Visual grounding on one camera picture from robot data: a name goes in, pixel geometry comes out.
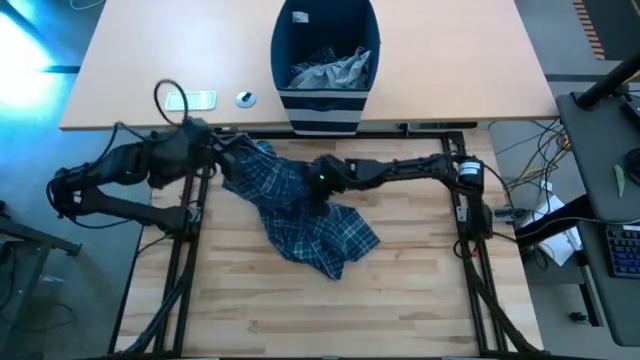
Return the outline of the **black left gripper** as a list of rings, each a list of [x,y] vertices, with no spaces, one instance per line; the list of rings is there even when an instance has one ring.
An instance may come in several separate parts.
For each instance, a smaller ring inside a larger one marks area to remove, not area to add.
[[[210,135],[202,149],[202,158],[207,164],[219,164],[222,174],[228,181],[241,181],[243,171],[236,158],[228,153],[242,146],[250,145],[247,134],[237,134],[222,138],[222,144],[216,135]]]

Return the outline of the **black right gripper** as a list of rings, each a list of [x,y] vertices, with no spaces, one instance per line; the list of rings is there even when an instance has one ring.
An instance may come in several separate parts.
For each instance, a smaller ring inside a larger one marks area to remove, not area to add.
[[[308,164],[305,180],[312,215],[327,216],[330,213],[328,197],[344,192],[344,180],[350,175],[350,167],[332,155],[322,155]]]

